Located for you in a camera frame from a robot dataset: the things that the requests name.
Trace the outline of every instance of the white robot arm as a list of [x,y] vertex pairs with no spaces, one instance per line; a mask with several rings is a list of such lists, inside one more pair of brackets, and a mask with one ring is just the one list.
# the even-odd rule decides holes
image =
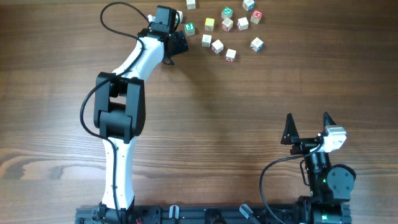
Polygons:
[[[102,204],[106,208],[128,209],[134,201],[132,157],[137,137],[145,122],[144,84],[164,57],[170,58],[188,50],[183,32],[175,32],[176,14],[174,9],[158,6],[157,18],[138,34],[141,41],[137,41],[136,48],[127,60],[113,73],[101,72],[97,77],[97,85],[106,84],[96,91],[94,124],[99,128],[99,135],[116,146],[114,170],[114,148],[108,140],[103,140],[106,152],[106,187]],[[115,74],[122,73],[124,75],[121,77],[114,78]],[[110,97],[118,96],[126,97],[125,105],[109,100]],[[114,175],[117,208],[113,195]]]
[[[133,78],[146,82],[150,77],[155,66],[162,62],[164,57],[164,43],[151,37],[141,38],[145,44],[145,51],[141,58],[137,61],[135,66],[130,69],[130,72],[123,75],[123,78]],[[133,50],[127,60],[113,73],[119,74],[134,61],[141,50],[141,43],[137,41],[136,48]],[[118,199],[120,210],[121,208],[129,208],[134,199],[134,191],[132,189],[132,157],[134,154],[134,146],[137,141],[137,136],[134,136],[130,143],[125,144],[123,139],[109,138],[113,144],[118,148],[117,150],[117,164],[116,164],[116,197]],[[113,178],[113,148],[109,142],[103,141],[106,153],[106,185],[105,193],[102,203],[108,208],[114,207],[112,178]]]

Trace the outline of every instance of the black metal base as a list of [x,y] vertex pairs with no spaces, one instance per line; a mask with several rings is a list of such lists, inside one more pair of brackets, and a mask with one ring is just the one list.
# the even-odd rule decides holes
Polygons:
[[[279,205],[278,208],[285,207],[285,210],[276,212],[286,224],[293,222],[292,208],[294,205]],[[253,215],[261,222],[266,224],[279,224],[273,217],[267,215],[264,207],[251,207]],[[179,219],[170,219],[170,207],[162,208],[158,206],[134,206],[135,217],[141,217],[142,224],[207,224],[210,217],[206,220],[206,211],[217,210],[227,224],[253,224],[250,219],[246,219],[239,211],[239,207],[180,207]],[[101,220],[96,216],[98,206],[92,209],[77,209],[75,224],[101,224]]]
[[[322,205],[300,197],[296,203],[271,205],[271,209],[285,224],[352,223],[349,205],[345,204]],[[280,224],[264,207],[243,205],[172,208],[132,204],[128,210],[121,210],[120,214],[122,224]],[[76,210],[75,224],[104,223],[120,224],[114,209],[100,204],[91,209]]]

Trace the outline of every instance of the wooden block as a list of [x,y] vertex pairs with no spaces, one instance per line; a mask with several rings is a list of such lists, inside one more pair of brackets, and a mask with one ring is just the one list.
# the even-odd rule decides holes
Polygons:
[[225,60],[227,62],[234,62],[236,56],[236,50],[228,49],[226,51]]
[[230,31],[232,26],[234,24],[234,21],[231,19],[225,18],[223,23],[221,24],[221,28],[225,30],[226,32]]
[[225,18],[232,18],[232,13],[233,10],[231,8],[225,7],[225,9],[221,12],[221,18],[225,19]]
[[178,15],[175,15],[175,23],[177,24],[177,23],[182,23],[182,11],[178,11],[177,10],[177,13],[180,15],[180,20],[178,20]]
[[196,9],[197,3],[195,0],[187,0],[187,9]]
[[207,31],[213,31],[214,30],[214,19],[212,18],[206,18],[205,22],[205,30]]
[[192,22],[185,24],[185,34],[187,36],[195,34],[195,26],[193,25]]
[[238,19],[239,30],[244,30],[249,27],[249,21],[246,17]]
[[243,8],[249,12],[254,9],[255,2],[253,0],[244,0],[243,1]]
[[210,47],[211,43],[211,35],[203,34],[203,38],[201,39],[201,45],[204,47]]
[[262,17],[262,12],[254,10],[253,14],[251,15],[250,21],[255,24],[258,24],[260,22],[261,17]]
[[214,53],[218,54],[222,50],[224,50],[224,45],[221,43],[220,40],[216,40],[211,44],[211,49],[214,51]]
[[251,42],[250,48],[252,48],[255,52],[258,52],[260,49],[262,49],[263,45],[263,41],[256,37],[254,41]]
[[148,21],[149,22],[155,22],[155,16],[153,16],[153,15],[148,15]]

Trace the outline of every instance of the wire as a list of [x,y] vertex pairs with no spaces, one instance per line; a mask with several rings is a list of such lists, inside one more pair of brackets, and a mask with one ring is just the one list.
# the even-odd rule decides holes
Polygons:
[[177,12],[177,17],[178,17],[178,23],[177,23],[177,25],[174,27],[174,32],[177,30],[178,25],[182,22],[181,19],[180,19],[180,14],[179,14],[178,12]]
[[104,23],[104,21],[103,21],[103,14],[104,14],[104,11],[105,11],[107,8],[109,8],[110,6],[113,6],[113,5],[116,5],[116,4],[123,4],[123,5],[125,5],[125,6],[129,6],[129,7],[133,8],[133,9],[135,9],[137,12],[139,12],[139,13],[146,19],[147,22],[149,22],[149,21],[148,21],[148,18],[146,18],[146,16],[145,16],[140,10],[138,10],[136,7],[134,7],[134,6],[132,6],[132,5],[128,4],[128,3],[125,3],[125,2],[113,2],[113,3],[108,4],[107,6],[105,6],[105,7],[103,8],[103,10],[101,11],[101,14],[100,14],[100,16],[99,16],[99,19],[100,19],[100,21],[101,21],[102,26],[104,26],[107,30],[109,30],[109,31],[111,31],[111,32],[114,32],[114,33],[116,33],[116,34],[125,35],[125,36],[132,37],[132,38],[136,39],[136,40],[139,41],[140,44],[141,44],[141,50],[140,50],[138,56],[137,56],[137,57],[134,59],[134,61],[128,66],[128,68],[125,69],[125,71],[121,72],[120,74],[115,75],[114,77],[111,77],[111,78],[108,78],[108,79],[104,80],[104,81],[101,82],[100,84],[96,85],[96,86],[87,94],[87,96],[86,96],[85,99],[83,100],[83,103],[81,104],[81,108],[80,108],[80,123],[81,123],[81,125],[83,126],[84,130],[85,130],[88,134],[90,134],[90,135],[92,135],[92,136],[94,136],[94,137],[100,138],[100,139],[104,139],[105,141],[109,142],[110,145],[112,146],[112,149],[113,149],[113,178],[112,178],[113,202],[114,202],[114,206],[115,206],[116,216],[118,217],[118,222],[119,222],[120,224],[122,224],[122,220],[121,220],[120,213],[119,213],[119,209],[118,209],[118,199],[117,199],[117,197],[116,197],[116,164],[117,164],[117,156],[116,156],[116,151],[117,151],[117,149],[116,149],[116,146],[115,146],[114,143],[113,143],[111,140],[109,140],[108,138],[103,137],[103,136],[101,136],[101,135],[99,135],[99,134],[96,134],[96,133],[92,132],[90,129],[88,129],[88,128],[87,128],[87,125],[86,125],[86,123],[85,123],[85,121],[84,121],[84,112],[85,112],[85,108],[86,108],[87,102],[88,102],[88,100],[90,99],[90,97],[95,93],[95,91],[97,91],[99,88],[101,88],[101,86],[105,85],[105,83],[111,82],[111,81],[113,81],[113,80],[115,80],[115,79],[117,79],[117,78],[120,78],[122,75],[126,74],[127,72],[130,72],[130,69],[131,69],[131,68],[134,66],[134,64],[141,58],[141,56],[142,56],[142,54],[144,53],[144,50],[145,50],[145,44],[143,43],[142,40],[140,40],[140,39],[139,39],[138,37],[136,37],[135,35],[131,35],[131,34],[127,34],[127,33],[123,33],[123,32],[114,30],[114,29],[112,29],[112,28],[109,28],[109,27]]
[[274,216],[274,218],[275,218],[276,220],[278,220],[278,222],[280,222],[281,224],[286,224],[286,223],[284,223],[282,220],[280,220],[278,217],[276,217],[276,215],[274,214],[274,212],[272,212],[272,210],[271,210],[271,208],[269,207],[269,205],[268,205],[268,203],[267,203],[267,200],[266,200],[266,198],[265,198],[265,196],[264,196],[264,192],[262,191],[262,180],[263,180],[263,178],[264,178],[264,174],[266,173],[267,169],[269,169],[270,167],[272,167],[273,165],[275,165],[275,164],[277,164],[277,163],[284,162],[284,161],[289,161],[289,160],[292,160],[292,159],[306,158],[306,157],[308,157],[308,156],[313,155],[314,153],[317,153],[317,152],[321,149],[321,147],[322,147],[322,142],[319,144],[319,146],[318,146],[314,151],[312,151],[312,152],[310,152],[310,153],[308,153],[308,154],[306,154],[306,155],[299,155],[299,156],[292,156],[292,157],[286,157],[286,158],[283,158],[283,159],[278,159],[278,160],[276,160],[276,161],[271,162],[270,164],[268,164],[268,165],[262,170],[261,175],[260,175],[260,194],[261,194],[262,202],[264,202],[264,205],[265,205],[266,208],[268,209],[269,213],[270,213],[272,216]]

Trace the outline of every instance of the wooden table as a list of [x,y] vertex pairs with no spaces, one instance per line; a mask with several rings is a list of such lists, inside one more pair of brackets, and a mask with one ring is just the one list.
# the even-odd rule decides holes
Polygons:
[[[137,205],[261,205],[264,166],[289,155],[280,145],[287,113],[301,137],[322,130],[327,111],[348,140],[330,155],[355,169],[354,223],[398,222],[398,3],[396,1],[256,1],[259,25],[221,30],[221,10],[249,14],[241,1],[162,4],[184,13],[196,34],[190,51],[159,65],[146,89],[146,125],[134,152]],[[156,2],[136,6],[155,14]],[[71,223],[75,209],[100,202],[102,142],[78,114],[99,72],[117,68],[135,41],[105,30],[105,4],[0,7],[0,223]],[[216,19],[205,32],[205,18]],[[136,34],[147,24],[124,6],[106,23]],[[203,34],[224,43],[221,55]],[[259,37],[266,48],[255,53]],[[235,63],[226,49],[238,51]],[[85,119],[92,124],[93,101]],[[273,167],[271,203],[309,195],[299,160]]]

